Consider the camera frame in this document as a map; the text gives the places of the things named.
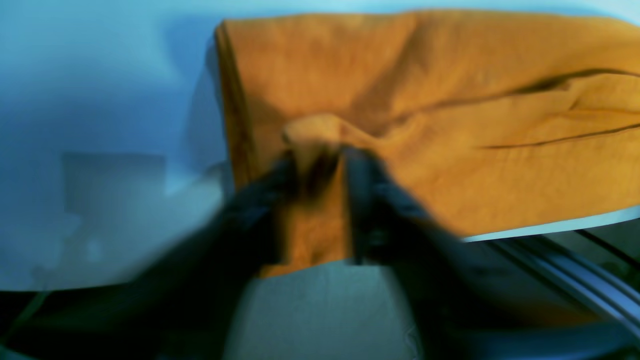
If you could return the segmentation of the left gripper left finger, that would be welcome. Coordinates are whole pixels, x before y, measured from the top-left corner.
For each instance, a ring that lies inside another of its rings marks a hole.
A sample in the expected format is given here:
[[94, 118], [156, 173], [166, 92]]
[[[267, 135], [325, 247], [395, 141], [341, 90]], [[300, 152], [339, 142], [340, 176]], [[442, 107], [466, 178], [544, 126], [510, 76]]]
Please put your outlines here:
[[246, 287], [283, 258], [293, 153], [123, 284], [1, 292], [1, 349], [37, 360], [220, 360]]

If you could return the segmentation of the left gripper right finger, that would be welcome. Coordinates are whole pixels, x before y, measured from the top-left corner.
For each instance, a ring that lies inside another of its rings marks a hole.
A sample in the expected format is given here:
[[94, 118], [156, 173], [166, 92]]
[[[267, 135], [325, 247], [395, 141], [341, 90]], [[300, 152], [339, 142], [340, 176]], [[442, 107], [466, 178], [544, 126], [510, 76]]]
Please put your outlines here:
[[354, 261], [389, 268], [425, 360], [637, 360], [639, 298], [542, 235], [467, 243], [342, 150]]

